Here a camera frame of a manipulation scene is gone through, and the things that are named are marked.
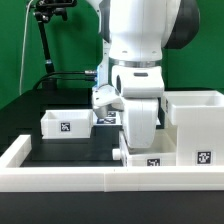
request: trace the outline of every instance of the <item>black cable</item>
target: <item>black cable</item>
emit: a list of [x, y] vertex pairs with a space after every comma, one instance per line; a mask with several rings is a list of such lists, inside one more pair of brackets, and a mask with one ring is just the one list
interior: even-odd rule
[[[33, 86], [33, 90], [37, 90], [38, 86], [43, 82], [48, 80], [49, 77], [45, 77], [40, 79], [34, 86]], [[55, 80], [68, 80], [68, 81], [89, 81], [89, 82], [95, 82], [95, 77], [88, 77], [88, 78], [77, 78], [77, 79], [66, 79], [66, 78], [51, 78], [51, 79], [55, 79]]]
[[84, 71], [59, 71], [59, 72], [51, 72], [51, 73], [48, 73], [46, 75], [44, 75], [42, 78], [47, 78], [47, 77], [51, 77], [51, 76], [54, 76], [54, 75], [85, 75], [85, 72]]

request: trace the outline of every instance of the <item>white container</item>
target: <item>white container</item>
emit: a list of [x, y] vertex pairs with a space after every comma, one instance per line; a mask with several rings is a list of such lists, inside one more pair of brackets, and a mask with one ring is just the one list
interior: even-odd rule
[[89, 138], [92, 110], [47, 110], [41, 119], [43, 139]]
[[157, 130], [149, 149], [135, 152], [127, 147], [124, 133], [120, 132], [120, 149], [113, 150], [114, 160], [122, 160], [123, 166], [175, 166], [176, 146], [164, 130]]
[[177, 126], [177, 165], [224, 165], [224, 96], [183, 91], [166, 92], [164, 98], [168, 129]]

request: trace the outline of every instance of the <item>black stand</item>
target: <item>black stand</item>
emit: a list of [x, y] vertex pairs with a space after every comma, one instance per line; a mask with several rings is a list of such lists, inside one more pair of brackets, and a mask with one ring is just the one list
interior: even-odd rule
[[[44, 56], [45, 56], [45, 69], [47, 74], [55, 72], [54, 64], [50, 56], [50, 51], [48, 47], [47, 35], [45, 32], [45, 23], [49, 23], [53, 15], [62, 16], [64, 21], [67, 20], [66, 7], [73, 7], [77, 4], [76, 0], [67, 1], [47, 1], [39, 0], [37, 4], [33, 7], [36, 8], [34, 16], [38, 22], [38, 27], [41, 35]], [[57, 90], [57, 79], [49, 78], [42, 82], [42, 88], [44, 90]]]

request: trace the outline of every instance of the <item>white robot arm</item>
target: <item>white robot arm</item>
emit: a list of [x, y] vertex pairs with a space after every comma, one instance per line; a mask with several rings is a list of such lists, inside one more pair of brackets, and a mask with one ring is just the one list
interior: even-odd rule
[[164, 91], [161, 49], [179, 49], [194, 38], [199, 27], [196, 1], [87, 1], [99, 12], [100, 31], [111, 44], [112, 86], [105, 85], [105, 79], [99, 84], [93, 92], [93, 107], [101, 117], [108, 104], [122, 109], [128, 146], [149, 148], [156, 129], [158, 98]]

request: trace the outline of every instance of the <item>green wall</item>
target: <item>green wall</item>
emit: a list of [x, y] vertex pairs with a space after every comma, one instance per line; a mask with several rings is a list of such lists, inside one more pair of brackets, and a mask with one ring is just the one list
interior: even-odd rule
[[[0, 108], [19, 95], [19, 76], [26, 0], [1, 3]], [[167, 87], [224, 88], [224, 1], [198, 0], [201, 26], [197, 37], [180, 51], [164, 51]], [[46, 25], [56, 70], [95, 69], [101, 60], [98, 18], [84, 1], [68, 9], [69, 21], [54, 17]], [[45, 73], [37, 22], [30, 13], [24, 91]], [[87, 82], [63, 82], [60, 87], [90, 87]]]

